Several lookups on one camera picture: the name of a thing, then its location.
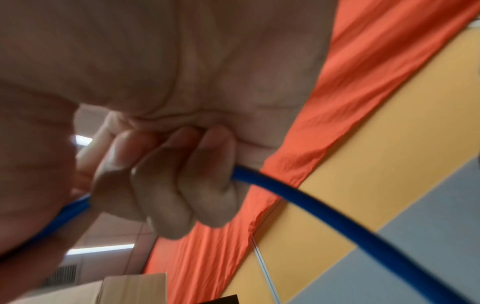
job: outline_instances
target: cardboard box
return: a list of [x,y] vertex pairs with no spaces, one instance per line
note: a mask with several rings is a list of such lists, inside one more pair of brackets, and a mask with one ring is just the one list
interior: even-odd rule
[[165,273],[109,276],[10,304],[167,304],[166,288]]

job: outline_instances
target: hand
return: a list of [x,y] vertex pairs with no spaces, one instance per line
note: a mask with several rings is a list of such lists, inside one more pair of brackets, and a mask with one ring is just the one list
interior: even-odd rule
[[[99,210],[148,217],[166,237],[185,235],[195,220],[225,224],[247,191],[229,181],[234,164],[260,168],[282,144],[325,61],[335,8],[335,0],[9,3],[0,12],[0,127],[8,130],[0,252],[41,230],[73,187],[90,191],[94,174]],[[75,164],[79,104],[112,112]],[[81,233],[72,235],[65,244]],[[0,302],[54,264],[18,288],[2,281]],[[0,277],[24,271],[11,265],[1,262]]]

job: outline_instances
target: orange fabric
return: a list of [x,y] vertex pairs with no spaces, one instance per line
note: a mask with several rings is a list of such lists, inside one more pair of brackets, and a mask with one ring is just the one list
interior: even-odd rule
[[[316,88],[263,171],[299,186],[335,141],[479,13],[478,0],[340,0]],[[168,273],[169,304],[218,297],[276,199],[254,187],[226,227],[197,225],[180,241],[159,239],[145,273]]]

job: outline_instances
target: blue cable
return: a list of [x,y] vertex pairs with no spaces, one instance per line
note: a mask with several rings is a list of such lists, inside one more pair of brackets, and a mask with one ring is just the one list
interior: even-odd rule
[[[271,177],[257,171],[237,166],[232,179],[262,187],[322,220],[330,227],[356,243],[361,249],[376,259],[385,268],[410,284],[425,298],[435,304],[468,304],[471,302],[441,282],[427,270],[408,258],[400,250],[381,237],[368,231],[347,216],[325,203]],[[90,207],[89,195],[64,207],[58,216],[27,244],[37,242],[55,232],[64,224]]]

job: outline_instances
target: ceiling light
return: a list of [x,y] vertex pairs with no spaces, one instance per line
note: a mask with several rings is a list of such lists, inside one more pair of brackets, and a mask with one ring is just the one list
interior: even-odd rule
[[88,146],[92,142],[90,137],[85,137],[82,135],[75,135],[75,142],[79,146]]
[[132,249],[134,246],[135,244],[125,244],[125,245],[113,245],[113,246],[101,246],[101,247],[75,248],[75,249],[70,249],[66,254],[76,255],[76,254],[85,254],[85,253],[94,253],[94,252],[115,251],[115,250],[122,250],[122,249]]

